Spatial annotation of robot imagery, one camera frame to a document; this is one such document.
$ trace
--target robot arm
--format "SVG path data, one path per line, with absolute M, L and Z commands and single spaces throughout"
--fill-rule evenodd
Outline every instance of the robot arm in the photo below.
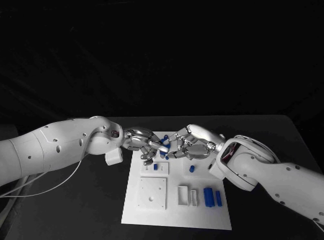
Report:
M 168 152 L 149 130 L 135 137 L 107 118 L 75 118 L 54 122 L 28 134 L 0 141 L 0 186 L 19 178 L 58 170 L 80 162 L 87 154 L 106 154 L 109 165 L 122 162 L 120 146 L 143 148 L 151 161 L 156 150 Z
M 200 136 L 207 145 L 198 148 L 198 145 L 185 146 L 168 153 L 169 158 L 191 159 L 200 156 L 201 159 L 208 152 L 214 152 L 217 157 L 208 171 L 219 179 L 227 178 L 248 191 L 261 183 L 276 202 L 324 225 L 324 175 L 300 165 L 281 163 L 271 149 L 249 137 L 239 135 L 224 142 L 221 135 L 216 136 L 200 126 L 188 125 L 187 129 L 187 133 L 180 130 L 169 140 Z M 203 132 L 193 134 L 190 129 L 201 129 Z

